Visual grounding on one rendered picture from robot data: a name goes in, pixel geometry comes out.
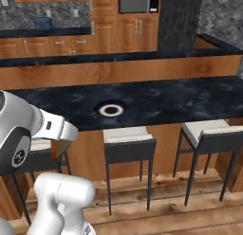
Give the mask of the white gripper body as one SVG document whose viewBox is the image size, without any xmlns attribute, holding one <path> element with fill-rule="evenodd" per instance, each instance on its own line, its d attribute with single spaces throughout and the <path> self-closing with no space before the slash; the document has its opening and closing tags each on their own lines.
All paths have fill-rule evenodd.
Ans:
<svg viewBox="0 0 243 235">
<path fill-rule="evenodd" d="M 64 127 L 60 136 L 61 140 L 75 141 L 78 135 L 78 128 L 68 121 L 64 122 Z"/>
</svg>

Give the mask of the black stool with white cushion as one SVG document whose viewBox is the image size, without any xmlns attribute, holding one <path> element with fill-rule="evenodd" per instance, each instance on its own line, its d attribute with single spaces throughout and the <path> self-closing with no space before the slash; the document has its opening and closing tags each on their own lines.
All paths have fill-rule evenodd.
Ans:
<svg viewBox="0 0 243 235">
<path fill-rule="evenodd" d="M 61 173 L 63 166 L 67 166 L 68 173 L 71 173 L 67 155 L 67 150 L 70 145 L 71 142 L 66 140 L 33 140 L 25 163 L 10 176 L 14 189 L 17 191 L 17 196 L 20 199 L 21 208 L 24 211 L 29 225 L 31 225 L 31 220 L 28 215 L 26 202 L 24 201 L 24 197 L 17 183 L 16 175 L 29 172 L 32 181 L 35 181 L 34 172 L 56 170 L 58 173 Z"/>
<path fill-rule="evenodd" d="M 230 126 L 224 119 L 184 122 L 181 125 L 173 176 L 176 176 L 177 173 L 179 156 L 181 154 L 193 154 L 184 206 L 187 206 L 189 201 L 198 157 L 201 154 L 208 155 L 203 172 L 206 173 L 212 154 L 232 153 L 219 197 L 219 201 L 222 201 L 233 173 L 234 162 L 242 146 L 243 126 Z"/>
<path fill-rule="evenodd" d="M 145 126 L 105 129 L 103 145 L 106 171 L 108 204 L 111 204 L 109 165 L 119 163 L 140 163 L 142 179 L 143 161 L 148 161 L 147 209 L 150 209 L 153 161 L 157 140 L 147 132 Z"/>
</svg>

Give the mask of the wooden dining counter island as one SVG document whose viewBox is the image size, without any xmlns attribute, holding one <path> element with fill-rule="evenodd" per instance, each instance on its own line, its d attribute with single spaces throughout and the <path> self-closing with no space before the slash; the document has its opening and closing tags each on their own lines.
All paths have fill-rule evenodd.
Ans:
<svg viewBox="0 0 243 235">
<path fill-rule="evenodd" d="M 159 140 L 155 171 L 168 172 L 178 123 L 243 118 L 241 57 L 243 50 L 199 34 L 190 50 L 4 59 L 0 89 L 29 89 L 34 105 L 79 128 L 69 153 L 78 176 L 105 178 L 103 129 L 140 125 Z M 94 107 L 109 99 L 127 103 L 127 110 L 100 116 Z"/>
</svg>

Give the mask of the grey microwave oven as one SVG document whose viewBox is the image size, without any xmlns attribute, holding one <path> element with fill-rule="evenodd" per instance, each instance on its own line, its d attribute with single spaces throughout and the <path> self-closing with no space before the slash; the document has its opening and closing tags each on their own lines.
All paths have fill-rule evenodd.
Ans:
<svg viewBox="0 0 243 235">
<path fill-rule="evenodd" d="M 119 0 L 120 13 L 157 12 L 159 0 Z"/>
</svg>

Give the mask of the black and white round plate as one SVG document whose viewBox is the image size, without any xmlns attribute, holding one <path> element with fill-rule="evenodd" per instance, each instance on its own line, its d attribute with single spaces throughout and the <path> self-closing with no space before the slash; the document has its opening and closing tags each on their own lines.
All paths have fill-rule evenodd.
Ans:
<svg viewBox="0 0 243 235">
<path fill-rule="evenodd" d="M 114 118 L 122 115 L 128 108 L 128 104 L 117 99 L 104 100 L 98 103 L 94 110 L 103 117 Z"/>
</svg>

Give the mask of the tall wooden cupboard unit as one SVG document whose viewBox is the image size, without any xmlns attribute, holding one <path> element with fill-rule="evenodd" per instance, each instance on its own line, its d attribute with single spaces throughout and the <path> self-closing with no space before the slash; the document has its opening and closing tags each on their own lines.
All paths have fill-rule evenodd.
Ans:
<svg viewBox="0 0 243 235">
<path fill-rule="evenodd" d="M 159 14 L 120 13 L 120 0 L 88 0 L 94 52 L 98 54 L 155 51 Z"/>
</svg>

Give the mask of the dark tall fridge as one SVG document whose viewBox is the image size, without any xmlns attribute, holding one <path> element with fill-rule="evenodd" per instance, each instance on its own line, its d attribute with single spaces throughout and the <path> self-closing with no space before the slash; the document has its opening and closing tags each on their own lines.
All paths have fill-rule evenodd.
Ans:
<svg viewBox="0 0 243 235">
<path fill-rule="evenodd" d="M 160 0 L 158 51 L 191 49 L 202 0 Z"/>
</svg>

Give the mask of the blue toaster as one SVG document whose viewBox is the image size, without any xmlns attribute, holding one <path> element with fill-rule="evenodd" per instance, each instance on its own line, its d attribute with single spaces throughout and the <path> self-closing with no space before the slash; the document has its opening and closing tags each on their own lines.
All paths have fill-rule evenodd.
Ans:
<svg viewBox="0 0 243 235">
<path fill-rule="evenodd" d="M 39 17 L 34 21 L 37 30 L 50 30 L 52 29 L 52 19 L 49 17 Z"/>
</svg>

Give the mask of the wooden base cupboard run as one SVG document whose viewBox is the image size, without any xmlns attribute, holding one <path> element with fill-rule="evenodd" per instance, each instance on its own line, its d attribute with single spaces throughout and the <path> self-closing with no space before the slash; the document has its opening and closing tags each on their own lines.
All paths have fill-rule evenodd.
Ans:
<svg viewBox="0 0 243 235">
<path fill-rule="evenodd" d="M 0 59 L 69 56 L 94 52 L 90 35 L 0 39 Z"/>
</svg>

